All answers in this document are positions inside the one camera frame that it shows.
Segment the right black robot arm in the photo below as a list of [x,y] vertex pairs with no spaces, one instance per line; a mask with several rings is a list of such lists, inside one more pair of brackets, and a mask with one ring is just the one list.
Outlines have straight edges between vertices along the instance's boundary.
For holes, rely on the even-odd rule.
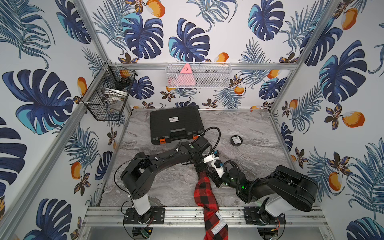
[[[262,206],[272,216],[283,213],[283,207],[310,212],[316,201],[318,184],[312,178],[282,165],[270,175],[253,181],[247,180],[233,161],[222,163],[215,160],[208,166],[208,176],[215,185],[234,188],[236,196],[245,204],[266,197]],[[278,197],[274,200],[267,198],[273,194]]]

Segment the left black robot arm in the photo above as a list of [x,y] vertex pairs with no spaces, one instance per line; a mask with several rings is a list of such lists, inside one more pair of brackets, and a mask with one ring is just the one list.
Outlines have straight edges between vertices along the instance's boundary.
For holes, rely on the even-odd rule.
[[158,173],[185,163],[193,164],[198,172],[202,172],[208,169],[208,163],[218,160],[219,156],[219,151],[203,136],[192,142],[180,141],[174,149],[160,154],[136,154],[121,173],[121,180],[131,196],[135,213],[142,217],[151,211],[148,192]]

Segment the red plaid sleeve arm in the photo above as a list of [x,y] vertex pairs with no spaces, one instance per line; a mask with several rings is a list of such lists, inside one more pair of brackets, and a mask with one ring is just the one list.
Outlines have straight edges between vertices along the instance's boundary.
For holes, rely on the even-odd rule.
[[203,208],[205,237],[204,240],[228,240],[228,225],[219,213],[219,205],[206,172],[198,173],[198,182],[194,191],[195,203]]

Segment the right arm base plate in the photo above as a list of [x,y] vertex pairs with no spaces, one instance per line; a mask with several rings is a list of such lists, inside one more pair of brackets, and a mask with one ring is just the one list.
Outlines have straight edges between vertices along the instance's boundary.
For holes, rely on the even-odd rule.
[[261,207],[245,207],[244,218],[247,225],[285,225],[286,219],[284,214],[280,214],[278,217],[270,215],[266,210],[262,210]]

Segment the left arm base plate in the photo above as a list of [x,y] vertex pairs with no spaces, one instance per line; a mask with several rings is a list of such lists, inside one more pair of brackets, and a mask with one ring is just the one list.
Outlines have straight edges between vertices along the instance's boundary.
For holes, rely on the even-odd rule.
[[134,208],[127,209],[123,224],[126,225],[162,225],[165,218],[165,208],[151,207],[148,212],[140,216]]

